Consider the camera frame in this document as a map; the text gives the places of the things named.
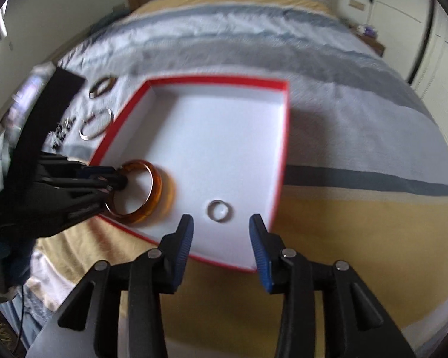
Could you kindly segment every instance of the wire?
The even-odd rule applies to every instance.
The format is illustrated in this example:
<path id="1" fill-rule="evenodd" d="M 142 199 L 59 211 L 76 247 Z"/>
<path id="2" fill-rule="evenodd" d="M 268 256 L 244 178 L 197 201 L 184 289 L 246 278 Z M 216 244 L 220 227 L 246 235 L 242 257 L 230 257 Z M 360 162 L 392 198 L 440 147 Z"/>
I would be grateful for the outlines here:
<path id="1" fill-rule="evenodd" d="M 13 355 L 15 355 L 15 353 L 17 352 L 18 346 L 20 344 L 20 339 L 22 338 L 24 314 L 25 314 L 25 294 L 24 294 L 23 286 L 22 286 L 22 318 L 20 319 L 20 330 L 18 332 L 17 343 L 15 345 L 15 348 L 13 349 Z"/>

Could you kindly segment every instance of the amber ring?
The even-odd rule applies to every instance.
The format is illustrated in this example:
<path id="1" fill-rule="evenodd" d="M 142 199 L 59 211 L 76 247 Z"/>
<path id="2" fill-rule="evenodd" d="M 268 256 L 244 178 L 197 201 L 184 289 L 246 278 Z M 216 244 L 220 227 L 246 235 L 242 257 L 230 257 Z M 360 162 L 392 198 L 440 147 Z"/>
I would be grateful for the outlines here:
<path id="1" fill-rule="evenodd" d="M 116 211 L 114 191 L 110 192 L 108 200 L 106 202 L 106 208 L 108 209 L 110 214 L 113 217 L 117 218 L 117 220 L 121 223 L 128 225 L 141 222 L 143 219 L 149 216 L 156 208 L 156 205 L 161 198 L 162 191 L 161 175 L 150 162 L 145 160 L 131 160 L 127 163 L 124 163 L 120 168 L 118 168 L 117 173 L 121 175 L 127 175 L 133 171 L 147 171 L 151 176 L 151 189 L 149 190 L 149 194 L 143 205 L 136 211 L 133 211 L 129 214 L 120 214 Z"/>
<path id="2" fill-rule="evenodd" d="M 94 100 L 95 98 L 98 98 L 99 96 L 107 92 L 110 92 L 111 89 L 115 87 L 117 80 L 118 80 L 117 77 L 109 76 L 109 77 L 103 77 L 100 80 L 96 81 L 96 83 L 93 85 L 93 87 L 90 89 L 90 92 L 88 93 L 90 100 Z M 108 82 L 108 85 L 106 85 L 100 90 L 101 85 L 105 82 Z"/>

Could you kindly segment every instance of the bedspread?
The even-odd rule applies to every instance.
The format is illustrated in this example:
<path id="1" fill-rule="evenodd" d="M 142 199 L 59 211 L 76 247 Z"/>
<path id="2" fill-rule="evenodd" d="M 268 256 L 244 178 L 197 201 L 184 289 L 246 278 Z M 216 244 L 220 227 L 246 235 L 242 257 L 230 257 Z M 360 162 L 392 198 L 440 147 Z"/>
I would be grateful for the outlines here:
<path id="1" fill-rule="evenodd" d="M 63 115 L 78 119 L 103 107 L 118 114 L 150 77 L 287 80 L 288 158 L 273 231 L 310 260 L 349 261 L 420 356 L 444 335 L 448 148 L 413 90 L 325 1 L 154 0 L 87 39 L 60 66 L 87 79 Z M 90 101 L 89 88 L 109 74 L 118 76 L 115 88 Z M 60 153 L 89 160 L 101 139 L 82 141 L 78 130 Z M 93 218 L 40 240 L 28 286 L 54 310 L 63 293 L 44 281 L 43 260 L 66 291 L 96 260 L 127 262 L 150 247 Z M 162 307 L 173 341 L 206 354 L 270 357 L 280 305 L 255 275 L 190 260 L 183 286 Z"/>

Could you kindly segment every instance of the wall outlet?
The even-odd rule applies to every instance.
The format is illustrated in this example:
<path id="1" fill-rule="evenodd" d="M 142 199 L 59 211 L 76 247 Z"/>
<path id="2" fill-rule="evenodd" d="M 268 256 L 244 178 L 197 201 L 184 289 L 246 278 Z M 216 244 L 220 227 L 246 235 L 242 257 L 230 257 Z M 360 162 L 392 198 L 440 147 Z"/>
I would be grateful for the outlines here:
<path id="1" fill-rule="evenodd" d="M 365 10 L 365 4 L 361 3 L 360 1 L 350 0 L 348 4 L 349 4 L 350 7 L 358 9 L 359 11 L 364 11 Z"/>

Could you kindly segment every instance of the ring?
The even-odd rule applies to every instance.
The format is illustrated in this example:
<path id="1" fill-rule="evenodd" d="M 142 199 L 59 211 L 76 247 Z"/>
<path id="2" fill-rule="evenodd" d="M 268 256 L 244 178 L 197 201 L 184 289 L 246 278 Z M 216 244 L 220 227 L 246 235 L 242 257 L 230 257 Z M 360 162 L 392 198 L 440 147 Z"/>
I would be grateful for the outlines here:
<path id="1" fill-rule="evenodd" d="M 96 83 L 93 85 L 93 87 L 90 89 L 90 92 L 88 93 L 90 100 L 94 100 L 95 98 L 98 98 L 99 96 L 107 92 L 110 92 L 111 89 L 115 86 L 117 80 L 118 80 L 117 77 L 109 76 L 109 77 L 103 77 L 100 80 L 96 81 Z M 100 86 L 106 81 L 108 81 L 108 85 L 101 91 L 98 91 Z"/>
<path id="2" fill-rule="evenodd" d="M 132 171 L 136 170 L 146 170 L 151 175 L 151 189 L 149 194 L 144 201 L 143 205 L 136 211 L 129 214 L 120 214 L 116 211 L 114 196 L 115 192 L 111 191 L 106 201 L 106 208 L 115 218 L 118 218 L 124 224 L 132 224 L 142 221 L 144 218 L 149 216 L 161 198 L 162 190 L 162 180 L 161 175 L 156 170 L 156 168 L 148 161 L 145 160 L 131 160 L 124 163 L 120 168 L 118 168 L 117 173 L 120 175 L 127 175 Z"/>
<path id="3" fill-rule="evenodd" d="M 220 199 L 215 199 L 207 205 L 207 216 L 214 222 L 226 222 L 231 212 L 231 206 Z"/>
<path id="4" fill-rule="evenodd" d="M 83 133 L 85 126 L 88 125 L 90 122 L 92 122 L 97 116 L 99 116 L 101 114 L 105 114 L 105 113 L 108 113 L 111 116 L 109 122 L 101 130 L 94 133 L 93 135 L 85 135 Z M 91 113 L 91 116 L 89 116 L 89 118 L 87 120 L 83 120 L 83 125 L 81 126 L 81 129 L 80 129 L 80 137 L 84 141 L 92 140 L 92 139 L 98 137 L 101 133 L 103 133 L 106 129 L 108 129 L 109 125 L 113 122 L 114 118 L 115 118 L 115 116 L 113 114 L 113 111 L 110 108 L 102 109 L 98 113 Z"/>

